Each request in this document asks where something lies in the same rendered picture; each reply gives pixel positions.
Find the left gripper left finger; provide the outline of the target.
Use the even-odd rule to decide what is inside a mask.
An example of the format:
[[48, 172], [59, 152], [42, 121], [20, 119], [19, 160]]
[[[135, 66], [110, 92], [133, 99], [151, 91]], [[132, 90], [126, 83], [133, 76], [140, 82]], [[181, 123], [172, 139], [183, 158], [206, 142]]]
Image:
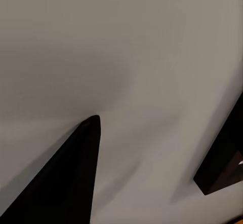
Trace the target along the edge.
[[0, 224], [90, 224], [100, 138], [100, 116], [83, 121], [0, 216]]

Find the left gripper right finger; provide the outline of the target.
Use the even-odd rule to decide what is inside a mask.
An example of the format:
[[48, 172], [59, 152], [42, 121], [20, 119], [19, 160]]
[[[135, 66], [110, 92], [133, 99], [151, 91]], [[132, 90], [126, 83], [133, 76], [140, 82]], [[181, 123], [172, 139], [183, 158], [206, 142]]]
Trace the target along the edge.
[[232, 115], [227, 128], [227, 134], [243, 156], [243, 118]]

